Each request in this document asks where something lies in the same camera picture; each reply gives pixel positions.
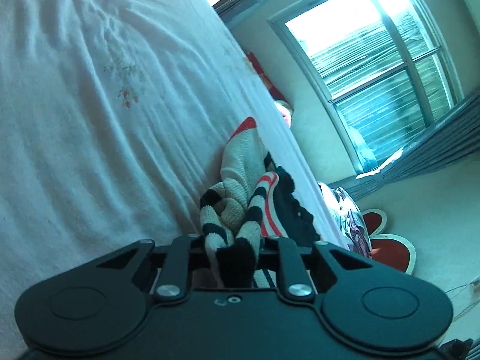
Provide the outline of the striped knit sweater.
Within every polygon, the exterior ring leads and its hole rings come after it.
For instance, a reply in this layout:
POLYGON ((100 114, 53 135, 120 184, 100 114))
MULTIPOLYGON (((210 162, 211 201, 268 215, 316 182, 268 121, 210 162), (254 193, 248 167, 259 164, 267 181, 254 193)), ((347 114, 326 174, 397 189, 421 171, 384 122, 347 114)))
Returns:
POLYGON ((252 286, 265 237, 288 237, 300 247, 320 240, 294 191, 292 177, 261 141, 255 119, 244 119, 224 147, 220 182, 200 199, 204 247, 220 287, 252 286))

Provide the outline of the red white headboard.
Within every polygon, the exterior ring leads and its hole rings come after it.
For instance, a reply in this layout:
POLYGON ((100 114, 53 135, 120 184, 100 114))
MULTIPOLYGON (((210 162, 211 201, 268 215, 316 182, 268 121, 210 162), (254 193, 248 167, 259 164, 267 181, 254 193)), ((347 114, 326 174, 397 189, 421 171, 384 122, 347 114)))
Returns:
POLYGON ((416 248, 406 238, 386 233, 388 218, 385 211, 368 209, 362 212, 372 246, 372 259, 407 275, 416 266, 416 248))

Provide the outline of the floral bed sheet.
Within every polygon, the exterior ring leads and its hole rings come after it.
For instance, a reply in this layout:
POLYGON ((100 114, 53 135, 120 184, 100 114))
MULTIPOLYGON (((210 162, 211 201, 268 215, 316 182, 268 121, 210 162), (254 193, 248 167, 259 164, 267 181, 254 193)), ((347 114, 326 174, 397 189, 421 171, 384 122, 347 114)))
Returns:
POLYGON ((1 357, 30 286, 199 230, 247 117, 328 242, 343 239, 292 132, 208 0, 1 0, 1 357))

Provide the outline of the blue right curtain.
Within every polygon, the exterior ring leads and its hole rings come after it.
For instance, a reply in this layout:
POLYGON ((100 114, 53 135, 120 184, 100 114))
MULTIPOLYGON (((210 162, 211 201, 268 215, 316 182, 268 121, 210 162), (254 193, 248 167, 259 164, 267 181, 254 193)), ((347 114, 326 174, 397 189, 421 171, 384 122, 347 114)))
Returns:
POLYGON ((332 183, 345 189, 353 199, 361 199, 382 187, 436 172, 479 151, 479 90, 442 116, 379 168, 332 183))

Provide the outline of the large window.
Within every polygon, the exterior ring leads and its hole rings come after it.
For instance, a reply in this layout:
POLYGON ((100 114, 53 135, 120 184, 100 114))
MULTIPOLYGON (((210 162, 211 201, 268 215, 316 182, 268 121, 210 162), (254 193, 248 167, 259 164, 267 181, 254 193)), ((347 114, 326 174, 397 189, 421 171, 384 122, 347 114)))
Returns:
POLYGON ((450 19, 462 0, 271 0, 270 71, 314 171, 374 170, 453 108, 464 88, 450 19))

